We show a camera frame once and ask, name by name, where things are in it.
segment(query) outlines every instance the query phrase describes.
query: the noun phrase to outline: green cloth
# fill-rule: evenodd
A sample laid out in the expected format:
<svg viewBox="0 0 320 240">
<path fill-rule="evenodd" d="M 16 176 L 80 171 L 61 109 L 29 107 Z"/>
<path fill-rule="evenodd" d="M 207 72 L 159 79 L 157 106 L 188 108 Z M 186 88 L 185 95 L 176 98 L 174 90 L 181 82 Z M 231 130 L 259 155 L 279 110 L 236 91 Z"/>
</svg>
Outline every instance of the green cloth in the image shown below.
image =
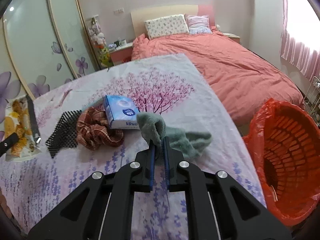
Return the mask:
<svg viewBox="0 0 320 240">
<path fill-rule="evenodd" d="M 170 147 L 182 152 L 185 158 L 201 156 L 203 150 L 211 143 L 209 132 L 186 132 L 180 128 L 168 127 L 161 115 L 143 112 L 137 115 L 137 122 L 142 137 L 147 143 L 150 140 L 161 149 L 161 140 L 169 137 Z"/>
</svg>

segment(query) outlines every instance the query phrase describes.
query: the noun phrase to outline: black mesh fabric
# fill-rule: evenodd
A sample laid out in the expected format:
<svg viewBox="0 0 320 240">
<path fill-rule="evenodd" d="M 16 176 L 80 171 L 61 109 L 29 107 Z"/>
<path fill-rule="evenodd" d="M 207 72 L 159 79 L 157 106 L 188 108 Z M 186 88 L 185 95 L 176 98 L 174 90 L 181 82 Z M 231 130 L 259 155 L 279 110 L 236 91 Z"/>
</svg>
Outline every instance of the black mesh fabric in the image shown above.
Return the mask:
<svg viewBox="0 0 320 240">
<path fill-rule="evenodd" d="M 77 132 L 76 124 L 81 114 L 81 110 L 64 112 L 54 129 L 54 132 L 45 142 L 50 152 L 51 158 L 54 158 L 61 148 L 75 148 Z"/>
</svg>

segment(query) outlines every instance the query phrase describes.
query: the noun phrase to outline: red basket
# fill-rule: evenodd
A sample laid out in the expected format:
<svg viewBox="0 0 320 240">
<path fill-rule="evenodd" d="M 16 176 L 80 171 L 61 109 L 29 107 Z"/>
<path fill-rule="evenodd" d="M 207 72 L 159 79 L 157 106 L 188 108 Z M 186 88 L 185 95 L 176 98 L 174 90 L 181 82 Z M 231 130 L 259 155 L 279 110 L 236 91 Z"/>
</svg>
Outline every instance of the red basket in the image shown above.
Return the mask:
<svg viewBox="0 0 320 240">
<path fill-rule="evenodd" d="M 243 139 L 268 210 L 286 226 L 302 222 L 320 197 L 320 132 L 314 121 L 298 106 L 271 98 Z"/>
</svg>

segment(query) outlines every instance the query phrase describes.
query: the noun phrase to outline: scrunchie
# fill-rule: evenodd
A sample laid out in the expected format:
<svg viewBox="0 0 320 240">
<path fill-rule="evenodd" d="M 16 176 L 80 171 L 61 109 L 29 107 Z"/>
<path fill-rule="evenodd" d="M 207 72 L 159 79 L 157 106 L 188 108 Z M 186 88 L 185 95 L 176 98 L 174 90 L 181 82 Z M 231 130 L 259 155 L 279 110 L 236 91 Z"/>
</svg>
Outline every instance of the scrunchie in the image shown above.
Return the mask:
<svg viewBox="0 0 320 240">
<path fill-rule="evenodd" d="M 76 141 L 92 151 L 101 144 L 118 147 L 124 141 L 123 131 L 110 129 L 106 113 L 92 106 L 79 116 L 76 130 Z"/>
</svg>

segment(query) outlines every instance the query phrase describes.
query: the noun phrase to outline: silver screw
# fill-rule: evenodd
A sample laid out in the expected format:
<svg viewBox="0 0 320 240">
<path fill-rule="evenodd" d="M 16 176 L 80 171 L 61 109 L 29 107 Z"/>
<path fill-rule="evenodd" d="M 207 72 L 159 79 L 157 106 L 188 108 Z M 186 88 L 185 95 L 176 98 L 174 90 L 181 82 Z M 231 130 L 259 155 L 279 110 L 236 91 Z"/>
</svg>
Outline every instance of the silver screw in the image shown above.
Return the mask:
<svg viewBox="0 0 320 240">
<path fill-rule="evenodd" d="M 228 173 L 226 173 L 225 171 L 218 171 L 218 177 L 225 179 L 228 176 Z"/>
<path fill-rule="evenodd" d="M 140 163 L 138 162 L 132 162 L 130 163 L 130 167 L 133 168 L 133 169 L 137 169 L 140 167 Z"/>
<path fill-rule="evenodd" d="M 186 161 L 182 161 L 182 162 L 179 163 L 179 166 L 182 167 L 182 168 L 187 168 L 187 167 L 189 167 L 189 163 L 186 162 Z"/>
<path fill-rule="evenodd" d="M 92 174 L 93 179 L 101 179 L 102 178 L 102 173 L 96 171 L 94 174 Z"/>
</svg>

